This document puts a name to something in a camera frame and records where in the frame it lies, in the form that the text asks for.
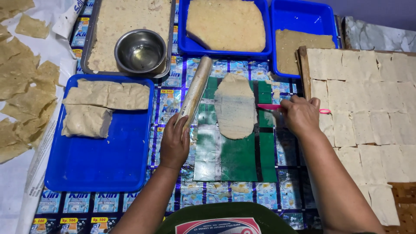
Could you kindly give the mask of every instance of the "hand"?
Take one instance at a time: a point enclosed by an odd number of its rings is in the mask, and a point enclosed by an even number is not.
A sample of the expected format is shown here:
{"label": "hand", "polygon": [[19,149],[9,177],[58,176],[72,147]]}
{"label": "hand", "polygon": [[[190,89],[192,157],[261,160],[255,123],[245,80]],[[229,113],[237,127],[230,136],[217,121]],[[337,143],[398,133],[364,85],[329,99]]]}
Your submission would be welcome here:
{"label": "hand", "polygon": [[179,114],[172,116],[166,124],[160,146],[160,167],[168,167],[180,170],[189,154],[189,128],[182,133],[183,126],[188,116],[182,117],[176,126],[174,123]]}
{"label": "hand", "polygon": [[296,137],[321,131],[319,129],[321,100],[318,98],[314,97],[308,102],[303,97],[293,95],[290,101],[283,99],[280,105],[282,108],[279,111],[283,114],[287,127]]}

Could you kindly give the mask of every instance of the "rolling pin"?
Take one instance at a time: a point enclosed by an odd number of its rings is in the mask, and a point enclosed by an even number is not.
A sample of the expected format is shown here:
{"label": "rolling pin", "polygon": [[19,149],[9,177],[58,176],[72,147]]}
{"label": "rolling pin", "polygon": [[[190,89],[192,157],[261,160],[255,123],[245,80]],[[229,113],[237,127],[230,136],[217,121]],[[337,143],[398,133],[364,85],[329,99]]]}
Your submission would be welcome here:
{"label": "rolling pin", "polygon": [[195,75],[193,76],[191,85],[186,93],[181,110],[179,111],[178,119],[176,120],[176,123],[178,123],[178,121],[185,115],[189,116],[183,129],[190,127],[193,119],[195,118],[199,102],[201,102],[202,94],[204,93],[205,87],[208,83],[208,77],[212,70],[212,63],[212,59],[206,55],[204,55],[199,61]]}

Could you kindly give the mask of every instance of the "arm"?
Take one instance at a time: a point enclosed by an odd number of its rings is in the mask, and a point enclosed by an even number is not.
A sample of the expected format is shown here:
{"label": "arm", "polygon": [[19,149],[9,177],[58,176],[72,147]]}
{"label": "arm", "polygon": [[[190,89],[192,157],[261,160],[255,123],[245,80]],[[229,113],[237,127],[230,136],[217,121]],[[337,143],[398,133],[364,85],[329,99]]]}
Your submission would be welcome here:
{"label": "arm", "polygon": [[319,129],[320,100],[292,96],[280,103],[288,128],[303,150],[325,233],[384,234],[376,215]]}
{"label": "arm", "polygon": [[162,222],[179,171],[189,154],[189,128],[182,133],[188,116],[173,126],[177,118],[178,114],[171,117],[163,132],[160,165],[111,234],[151,234]]}

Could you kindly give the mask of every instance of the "blue plastic tray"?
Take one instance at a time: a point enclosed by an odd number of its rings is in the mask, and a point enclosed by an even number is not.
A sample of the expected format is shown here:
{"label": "blue plastic tray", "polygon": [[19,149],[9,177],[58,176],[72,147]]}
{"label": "blue plastic tray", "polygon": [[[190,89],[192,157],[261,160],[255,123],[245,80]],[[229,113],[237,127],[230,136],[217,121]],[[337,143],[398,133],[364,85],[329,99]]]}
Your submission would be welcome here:
{"label": "blue plastic tray", "polygon": [[292,30],[317,35],[332,35],[335,48],[338,48],[337,30],[332,8],[326,4],[273,0],[270,6],[272,15],[273,40],[273,71],[276,75],[287,78],[300,79],[300,75],[281,73],[277,70],[276,59],[276,30]]}
{"label": "blue plastic tray", "polygon": [[178,45],[179,48],[190,55],[233,55],[245,57],[267,57],[272,52],[272,37],[270,33],[270,17],[266,0],[254,0],[263,16],[264,28],[266,31],[266,47],[262,52],[241,52],[225,50],[206,50],[200,44],[186,36],[186,19],[188,18],[189,2],[191,0],[179,1],[178,21]]}
{"label": "blue plastic tray", "polygon": [[46,168],[45,185],[52,191],[120,192],[143,186],[149,149],[154,84],[149,79],[126,76],[72,76],[64,98],[77,80],[132,82],[150,88],[148,110],[115,110],[107,138],[61,136],[66,110],[61,106]]}

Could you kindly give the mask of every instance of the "pink spatula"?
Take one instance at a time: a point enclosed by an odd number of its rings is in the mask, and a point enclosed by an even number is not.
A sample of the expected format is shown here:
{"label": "pink spatula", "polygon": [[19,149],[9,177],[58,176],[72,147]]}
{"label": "pink spatula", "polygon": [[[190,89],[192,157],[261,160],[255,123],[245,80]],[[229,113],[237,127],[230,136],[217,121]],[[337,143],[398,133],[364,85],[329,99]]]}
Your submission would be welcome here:
{"label": "pink spatula", "polygon": [[[257,104],[257,106],[266,110],[277,110],[282,107],[281,105],[278,105],[278,104]],[[319,113],[329,114],[331,113],[331,111],[328,109],[319,109]]]}

